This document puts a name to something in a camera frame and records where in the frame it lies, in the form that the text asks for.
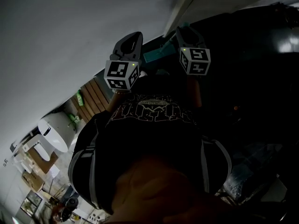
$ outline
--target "green object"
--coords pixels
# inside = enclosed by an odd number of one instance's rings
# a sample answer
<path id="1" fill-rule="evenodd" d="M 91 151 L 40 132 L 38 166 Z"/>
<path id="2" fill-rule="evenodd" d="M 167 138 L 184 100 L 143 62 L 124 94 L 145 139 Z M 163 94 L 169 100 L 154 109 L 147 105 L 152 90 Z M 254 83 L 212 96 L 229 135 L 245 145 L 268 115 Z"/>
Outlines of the green object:
<path id="1" fill-rule="evenodd" d="M 69 119 L 71 120 L 71 122 L 78 123 L 80 121 L 79 116 L 75 116 L 73 114 L 68 114 L 67 116 L 69 117 Z"/>
<path id="2" fill-rule="evenodd" d="M 79 106 L 84 106 L 84 100 L 83 100 L 83 97 L 80 93 L 80 90 L 76 93 L 76 95 L 77 95 Z"/>
<path id="3" fill-rule="evenodd" d="M 172 44 L 165 44 L 163 48 L 152 50 L 143 54 L 146 63 L 158 60 L 162 57 L 169 56 L 176 53 L 176 49 Z"/>

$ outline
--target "teal object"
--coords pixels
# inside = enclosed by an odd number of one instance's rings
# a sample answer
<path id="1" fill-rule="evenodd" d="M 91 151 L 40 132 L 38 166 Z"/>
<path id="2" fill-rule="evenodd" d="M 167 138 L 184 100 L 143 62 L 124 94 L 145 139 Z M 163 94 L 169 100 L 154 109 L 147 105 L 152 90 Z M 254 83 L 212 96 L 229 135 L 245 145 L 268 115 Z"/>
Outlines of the teal object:
<path id="1" fill-rule="evenodd" d="M 176 53 L 176 49 L 172 44 L 164 45 L 163 48 L 149 51 L 143 54 L 146 63 L 158 60 L 162 57 L 169 56 Z"/>
<path id="2" fill-rule="evenodd" d="M 181 26 L 181 28 L 184 28 L 184 27 L 189 27 L 190 24 L 188 22 L 184 22 L 184 24 Z"/>

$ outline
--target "black t-shirt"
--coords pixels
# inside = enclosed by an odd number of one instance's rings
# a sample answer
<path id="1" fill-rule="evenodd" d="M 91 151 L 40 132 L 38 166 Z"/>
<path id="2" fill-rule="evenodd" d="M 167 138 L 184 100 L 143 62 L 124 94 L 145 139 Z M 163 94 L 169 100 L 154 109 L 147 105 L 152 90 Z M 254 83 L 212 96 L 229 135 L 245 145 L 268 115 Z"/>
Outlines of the black t-shirt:
<path id="1" fill-rule="evenodd" d="M 202 137 L 195 122 L 198 119 L 170 95 L 138 94 L 130 94 L 112 115 L 102 112 L 93 116 L 78 137 L 74 155 L 90 146 L 98 133 L 95 182 L 101 207 L 112 212 L 110 207 L 117 178 L 144 154 L 164 157 L 195 187 L 203 190 Z M 225 181 L 227 162 L 216 145 L 205 148 L 205 151 L 209 170 L 212 170 L 209 173 L 210 192 L 215 193 Z M 86 178 L 75 177 L 75 182 L 81 186 L 75 186 L 75 189 L 82 196 L 89 195 L 86 191 L 89 171 L 85 170 Z"/>

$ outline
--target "person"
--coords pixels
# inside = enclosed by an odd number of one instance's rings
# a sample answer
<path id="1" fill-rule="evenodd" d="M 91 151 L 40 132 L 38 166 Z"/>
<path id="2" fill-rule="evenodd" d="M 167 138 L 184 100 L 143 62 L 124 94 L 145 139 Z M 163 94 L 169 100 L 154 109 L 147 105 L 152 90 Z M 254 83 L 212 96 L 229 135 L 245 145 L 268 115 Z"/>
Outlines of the person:
<path id="1" fill-rule="evenodd" d="M 114 90 L 81 131 L 70 182 L 108 222 L 214 223 L 230 212 L 214 194 L 231 163 L 201 132 L 198 80 L 188 76 L 182 88 L 171 76 L 143 76 L 131 92 Z"/>

